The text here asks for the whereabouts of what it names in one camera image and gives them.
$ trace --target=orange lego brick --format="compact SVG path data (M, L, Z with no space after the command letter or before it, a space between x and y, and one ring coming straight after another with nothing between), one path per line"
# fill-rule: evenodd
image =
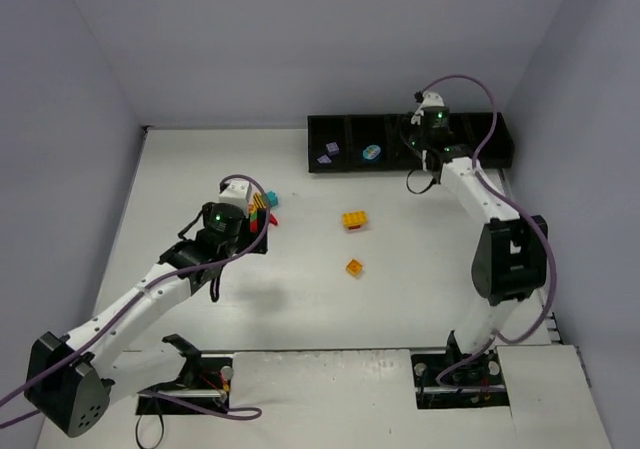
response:
M367 222L367 213L364 211L347 212L342 215L342 225L350 231L361 228Z
M358 277L362 272L362 263L356 261L355 259L351 259L351 262L347 264L347 272L351 274L353 277Z

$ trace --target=yellow block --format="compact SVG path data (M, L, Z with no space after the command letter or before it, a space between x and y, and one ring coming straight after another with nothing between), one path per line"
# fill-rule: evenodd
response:
M347 229L355 229L367 223L367 213L364 211L347 212L342 215L342 225Z
M353 277L358 277L362 272L362 263L356 261L355 259L351 259L351 262L347 264L347 272Z
M265 209L267 207L264 201L262 200L262 195L259 192L256 192L253 195L253 203L256 205L258 209Z

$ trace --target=toy piece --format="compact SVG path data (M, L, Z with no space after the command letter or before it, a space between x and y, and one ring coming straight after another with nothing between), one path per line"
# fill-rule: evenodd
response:
M260 194L259 192L256 192L253 195L253 203L256 205L258 209L265 209L267 207L264 201L262 200L262 194Z
M364 151L362 151L362 160L364 162L378 162L380 159L380 154L382 153L382 149L380 146L372 144L367 146Z
M249 204L249 231L254 234L258 232L258 211L253 204Z
M340 148L338 147L338 143L330 142L327 144L327 154L330 156L337 156L340 154Z
M367 213L364 211L347 212L342 215L342 225L350 231L360 229L367 222Z
M269 204L271 205L271 209L278 205L278 196L273 191L267 192L267 199L269 199Z
M356 261L355 259L351 259L349 264L347 264L347 272L351 274L353 277L358 277L362 272L362 263Z

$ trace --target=black cable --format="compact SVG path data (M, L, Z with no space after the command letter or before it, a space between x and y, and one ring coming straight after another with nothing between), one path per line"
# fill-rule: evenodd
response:
M398 119L396 120L396 132L400 136L400 139L402 140L404 145L407 146L407 148L411 151L411 153L417 158L422 159L422 155L420 154L420 152L409 143L409 141L404 135L404 132L402 131L402 123L405 121L405 119L407 119L410 116L413 116L412 112L407 112L406 114L403 114L400 117L398 117Z
M183 241L185 240L184 235L189 232L189 230L196 225L196 223L198 222L198 220L204 215L204 211L201 209L200 212L198 212L198 215L196 216L196 218L191 221L189 224L187 224L187 226L182 229L179 233L178 233L178 237L180 239L182 239Z
M146 447L142 445L142 442L140 442L140 421L142 420L142 416L143 414L140 414L138 416L138 421L136 422L136 428L135 428L135 436L136 436L136 444L138 445L139 449L157 449L160 444L162 443L162 440L164 439L164 418L162 417L162 409L160 408L160 400L156 397L150 397L148 398L149 400L149 404L154 404L156 406L156 412L158 414L158 419L160 419L160 428L161 428L161 432L160 432L160 437L158 438L158 442L156 442L156 444L154 446L151 447Z
M220 268L220 274L218 274L218 277L212 279L209 283L209 296L213 303L220 300L220 278L222 277L222 269L224 269L224 266Z
M409 173L407 174L407 180L405 182L405 185L407 186L407 190L411 193L411 194L416 194L416 195L420 195L420 194L424 194L425 192L427 192L429 189L431 189L433 186L436 185L436 180L435 178L431 179L431 182L429 183L429 185L427 187L425 187L423 190L421 191L414 191L413 189L411 189L411 186L409 186L409 178L411 177L411 174L413 174L414 172L416 172L417 169L411 169L409 171Z

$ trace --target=purple block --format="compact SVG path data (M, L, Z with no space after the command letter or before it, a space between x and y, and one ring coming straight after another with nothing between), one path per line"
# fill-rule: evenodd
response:
M330 156L337 156L340 154L340 148L338 147L338 143L330 142L327 144L327 154Z

